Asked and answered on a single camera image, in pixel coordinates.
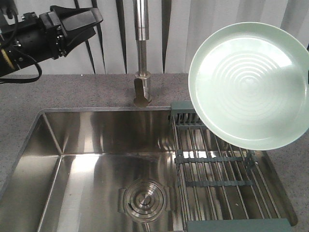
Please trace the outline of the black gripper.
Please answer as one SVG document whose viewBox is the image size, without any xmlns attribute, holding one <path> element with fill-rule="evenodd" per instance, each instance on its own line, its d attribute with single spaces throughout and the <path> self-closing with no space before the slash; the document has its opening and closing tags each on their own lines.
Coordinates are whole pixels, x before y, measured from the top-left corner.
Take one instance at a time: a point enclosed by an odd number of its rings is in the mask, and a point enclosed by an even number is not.
<svg viewBox="0 0 309 232">
<path fill-rule="evenodd" d="M 45 49 L 49 58 L 66 57 L 74 48 L 94 36 L 95 26 L 103 21 L 98 8 L 66 8 L 56 5 L 39 15 Z"/>
</svg>

